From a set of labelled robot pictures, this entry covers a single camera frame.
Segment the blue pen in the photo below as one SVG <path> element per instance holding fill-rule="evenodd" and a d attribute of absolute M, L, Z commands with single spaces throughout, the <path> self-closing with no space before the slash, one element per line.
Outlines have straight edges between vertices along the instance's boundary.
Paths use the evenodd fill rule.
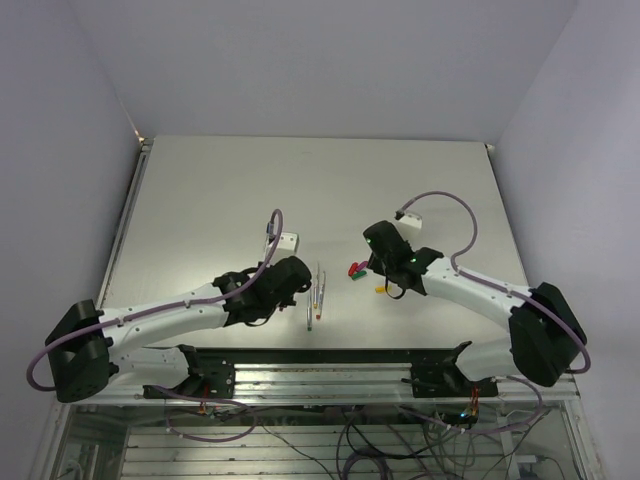
<path fill-rule="evenodd" d="M 273 242 L 272 236 L 267 234 L 266 237 L 265 237 L 262 261 L 267 259 L 267 256 L 269 255 L 269 252 L 271 251 L 272 242 Z"/>

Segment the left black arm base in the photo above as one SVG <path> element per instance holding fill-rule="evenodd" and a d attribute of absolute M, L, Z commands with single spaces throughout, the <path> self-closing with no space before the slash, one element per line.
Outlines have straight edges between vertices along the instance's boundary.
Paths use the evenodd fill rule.
<path fill-rule="evenodd" d="M 233 363 L 212 349 L 178 345 L 178 379 L 152 380 L 143 385 L 145 399 L 195 398 L 231 399 L 234 395 L 236 370 Z"/>

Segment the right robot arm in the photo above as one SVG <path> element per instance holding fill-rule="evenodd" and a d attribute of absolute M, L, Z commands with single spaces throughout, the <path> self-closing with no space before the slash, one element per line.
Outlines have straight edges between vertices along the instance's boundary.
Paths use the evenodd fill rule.
<path fill-rule="evenodd" d="M 422 247 L 414 251 L 394 224 L 383 220 L 363 232 L 371 249 L 368 268 L 400 289 L 440 298 L 479 314 L 506 331 L 491 342 L 466 340 L 443 361 L 442 387 L 465 394 L 476 382 L 522 375 L 552 387 L 569 372 L 587 343 L 564 295 L 543 282 L 535 288 L 500 283 L 476 272 L 455 269 L 443 253 Z"/>

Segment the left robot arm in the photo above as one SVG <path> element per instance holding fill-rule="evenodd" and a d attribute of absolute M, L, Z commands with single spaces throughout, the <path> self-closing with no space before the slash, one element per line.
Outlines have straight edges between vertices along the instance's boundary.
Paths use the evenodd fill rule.
<path fill-rule="evenodd" d="M 312 274 L 296 256 L 227 272 L 199 288 L 155 304 L 100 310 L 73 304 L 45 340 L 57 400 L 89 399 L 130 370 L 127 355 L 182 334 L 254 325 L 294 306 Z"/>

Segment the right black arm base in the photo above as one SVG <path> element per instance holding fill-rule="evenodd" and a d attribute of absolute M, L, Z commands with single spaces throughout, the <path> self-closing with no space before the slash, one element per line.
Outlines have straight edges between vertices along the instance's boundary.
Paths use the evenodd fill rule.
<path fill-rule="evenodd" d="M 453 349 L 427 349 L 425 355 L 411 364 L 409 375 L 401 382 L 410 386 L 414 398 L 471 398 L 473 394 L 480 398 L 497 397 L 499 391 L 494 381 L 468 380 L 455 365 L 471 344 L 466 341 Z"/>

